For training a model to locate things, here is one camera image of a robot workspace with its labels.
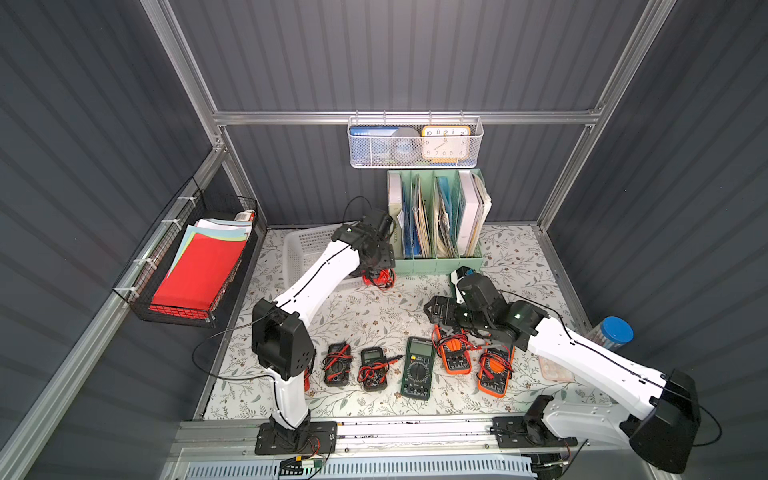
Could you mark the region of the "red multimeter with leads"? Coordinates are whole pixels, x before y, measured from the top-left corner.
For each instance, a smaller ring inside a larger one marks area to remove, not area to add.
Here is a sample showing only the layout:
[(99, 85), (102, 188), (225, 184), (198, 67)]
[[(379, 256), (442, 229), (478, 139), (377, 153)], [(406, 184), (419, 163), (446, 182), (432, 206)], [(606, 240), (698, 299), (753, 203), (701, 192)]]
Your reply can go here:
[(371, 271), (365, 271), (362, 278), (366, 285), (375, 286), (381, 291), (390, 290), (396, 282), (396, 274), (392, 269), (380, 270), (376, 275)]

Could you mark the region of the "white plastic basket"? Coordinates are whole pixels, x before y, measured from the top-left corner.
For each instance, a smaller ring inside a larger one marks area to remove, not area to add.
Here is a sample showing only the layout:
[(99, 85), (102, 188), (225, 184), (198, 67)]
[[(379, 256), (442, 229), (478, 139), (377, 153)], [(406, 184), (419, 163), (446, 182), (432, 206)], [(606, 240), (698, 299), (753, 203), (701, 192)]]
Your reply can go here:
[(320, 258), (340, 224), (295, 230), (283, 243), (283, 279), (288, 289)]

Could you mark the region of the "green multimeter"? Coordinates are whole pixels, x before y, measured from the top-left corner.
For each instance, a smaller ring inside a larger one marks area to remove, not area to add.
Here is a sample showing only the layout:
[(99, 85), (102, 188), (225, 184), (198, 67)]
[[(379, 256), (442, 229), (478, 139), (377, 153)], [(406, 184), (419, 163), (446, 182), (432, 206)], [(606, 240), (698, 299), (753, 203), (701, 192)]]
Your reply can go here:
[(474, 270), (471, 267), (461, 266), (450, 273), (450, 281), (453, 285), (457, 285), (461, 279), (473, 273)]
[(431, 340), (414, 336), (407, 339), (400, 389), (402, 396), (421, 401), (430, 398), (434, 359), (435, 349)]

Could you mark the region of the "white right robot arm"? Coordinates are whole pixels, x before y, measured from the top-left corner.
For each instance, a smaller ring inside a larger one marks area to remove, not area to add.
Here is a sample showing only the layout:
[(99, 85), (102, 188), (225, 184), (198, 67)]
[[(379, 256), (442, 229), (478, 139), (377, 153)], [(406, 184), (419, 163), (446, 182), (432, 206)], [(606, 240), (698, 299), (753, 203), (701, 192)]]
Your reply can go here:
[(668, 473), (685, 471), (701, 425), (692, 377), (624, 358), (568, 328), (544, 304), (524, 297), (509, 302), (478, 272), (462, 274), (454, 287), (456, 297), (435, 295), (426, 302), (431, 323), (548, 359), (615, 401), (600, 409), (539, 395), (524, 416), (526, 433), (535, 443), (545, 437), (581, 437), (628, 447)]

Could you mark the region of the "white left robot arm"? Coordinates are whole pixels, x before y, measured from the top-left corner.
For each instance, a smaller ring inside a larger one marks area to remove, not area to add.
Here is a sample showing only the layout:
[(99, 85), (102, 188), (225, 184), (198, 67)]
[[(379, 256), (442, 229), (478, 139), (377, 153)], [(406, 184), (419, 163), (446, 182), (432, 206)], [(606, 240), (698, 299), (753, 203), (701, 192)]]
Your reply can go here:
[(273, 422), (294, 432), (310, 418), (304, 372), (315, 347), (312, 319), (337, 286), (350, 276), (377, 276), (394, 267), (390, 243), (394, 220), (373, 209), (356, 222), (339, 225), (319, 258), (282, 294), (258, 301), (252, 312), (252, 351), (274, 385)]

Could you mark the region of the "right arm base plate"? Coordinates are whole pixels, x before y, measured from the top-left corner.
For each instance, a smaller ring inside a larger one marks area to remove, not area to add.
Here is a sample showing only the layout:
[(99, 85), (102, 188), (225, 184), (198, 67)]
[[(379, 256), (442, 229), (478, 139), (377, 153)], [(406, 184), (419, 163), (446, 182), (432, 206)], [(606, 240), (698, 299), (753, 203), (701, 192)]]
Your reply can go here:
[(489, 432), (500, 449), (575, 447), (575, 437), (559, 437), (543, 422), (544, 409), (554, 397), (539, 395), (528, 411), (520, 415), (493, 417)]

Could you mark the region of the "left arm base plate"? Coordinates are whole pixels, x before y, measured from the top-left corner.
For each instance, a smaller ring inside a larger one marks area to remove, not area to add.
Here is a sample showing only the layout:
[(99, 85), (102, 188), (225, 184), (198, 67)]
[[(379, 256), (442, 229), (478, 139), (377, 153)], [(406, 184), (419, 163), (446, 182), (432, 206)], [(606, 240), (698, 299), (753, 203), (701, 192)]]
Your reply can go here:
[(305, 421), (296, 430), (290, 430), (270, 420), (259, 427), (254, 453), (259, 456), (333, 453), (337, 430), (338, 424), (332, 421)]

